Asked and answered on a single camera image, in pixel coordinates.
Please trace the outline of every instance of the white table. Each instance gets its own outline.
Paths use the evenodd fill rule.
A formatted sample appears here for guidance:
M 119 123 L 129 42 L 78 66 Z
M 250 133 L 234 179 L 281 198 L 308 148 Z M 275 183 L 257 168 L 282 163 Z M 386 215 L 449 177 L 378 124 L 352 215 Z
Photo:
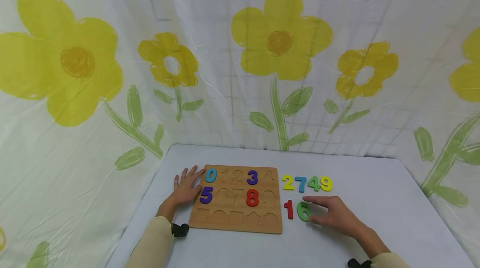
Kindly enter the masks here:
M 173 178 L 184 167 L 206 164 L 276 167 L 278 176 L 328 176 L 333 189 L 318 193 L 283 190 L 280 202 L 293 205 L 303 195 L 338 195 L 364 223 L 377 231 L 385 244 L 411 268 L 474 265 L 399 160 L 304 154 L 193 145 L 174 145 L 121 237 L 107 268 L 123 267 L 158 206 L 173 190 Z M 188 223 L 191 206 L 178 211 L 175 223 Z M 190 228 L 176 239 L 169 268 L 214 267 L 346 267 L 351 258 L 367 256 L 357 243 L 325 227 L 287 218 L 282 208 L 283 233 L 241 233 Z

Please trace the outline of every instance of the purple number 3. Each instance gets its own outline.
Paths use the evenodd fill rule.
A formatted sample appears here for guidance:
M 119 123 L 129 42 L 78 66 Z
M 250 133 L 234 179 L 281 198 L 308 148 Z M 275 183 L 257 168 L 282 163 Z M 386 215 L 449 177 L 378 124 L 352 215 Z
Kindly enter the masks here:
M 248 179 L 247 180 L 247 183 L 249 183 L 250 185 L 256 185 L 258 183 L 258 179 L 257 179 L 257 172 L 255 170 L 250 170 L 248 172 L 248 175 L 249 176 L 252 176 L 252 179 Z
M 202 198 L 200 198 L 201 203 L 209 203 L 212 201 L 213 195 L 212 192 L 213 187 L 203 187 L 202 191 Z

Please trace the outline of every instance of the sleeve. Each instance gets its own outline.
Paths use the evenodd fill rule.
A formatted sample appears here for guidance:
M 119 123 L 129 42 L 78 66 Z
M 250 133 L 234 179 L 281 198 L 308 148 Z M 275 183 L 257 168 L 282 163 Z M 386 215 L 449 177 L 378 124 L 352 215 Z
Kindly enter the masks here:
M 410 268 L 396 253 L 382 253 L 372 259 L 372 268 Z
M 170 222 L 165 217 L 155 217 L 145 228 L 125 268 L 163 268 L 172 245 Z

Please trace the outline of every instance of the teal number 7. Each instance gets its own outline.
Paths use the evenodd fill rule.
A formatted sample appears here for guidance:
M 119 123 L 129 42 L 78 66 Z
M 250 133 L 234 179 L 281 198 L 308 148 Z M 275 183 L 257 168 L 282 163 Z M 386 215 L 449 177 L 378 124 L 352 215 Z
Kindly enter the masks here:
M 303 176 L 295 176 L 295 181 L 300 182 L 299 192 L 305 192 L 305 184 L 307 183 L 307 178 Z

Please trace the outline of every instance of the green stem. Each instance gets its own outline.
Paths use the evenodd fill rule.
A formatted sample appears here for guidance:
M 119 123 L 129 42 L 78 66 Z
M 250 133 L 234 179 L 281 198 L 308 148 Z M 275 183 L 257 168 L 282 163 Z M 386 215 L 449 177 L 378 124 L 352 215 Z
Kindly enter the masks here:
M 105 102 L 105 110 L 107 111 L 108 116 L 110 116 L 113 123 L 119 127 L 127 135 L 141 143 L 146 149 L 152 152 L 157 158 L 162 159 L 163 151 L 155 145 L 153 141 L 143 135 L 138 129 L 132 127 L 126 120 L 121 118 L 111 107 Z
M 435 165 L 428 174 L 427 178 L 421 185 L 421 189 L 427 197 L 432 195 L 436 186 L 438 186 L 443 178 L 448 174 L 452 168 L 458 152 L 463 148 L 465 140 L 480 121 L 480 112 L 474 114 L 468 119 L 460 123 L 453 133 L 451 133 L 445 146 L 443 146 L 442 153 L 437 158 Z
M 272 81 L 272 91 L 270 97 L 272 101 L 273 116 L 275 117 L 275 124 L 277 125 L 277 135 L 280 150 L 288 151 L 287 127 L 285 126 L 282 104 L 280 102 L 280 96 L 278 95 L 277 78 L 274 78 Z
M 350 111 L 351 107 L 353 106 L 353 102 L 355 99 L 352 99 L 350 103 L 348 103 L 347 107 L 343 110 L 343 112 L 338 117 L 337 121 L 332 125 L 332 127 L 328 130 L 327 134 L 331 135 L 333 131 L 342 123 L 342 120 L 347 116 L 348 111 Z
M 175 86 L 175 95 L 177 95 L 177 116 L 175 117 L 178 122 L 181 119 L 181 93 L 180 86 Z

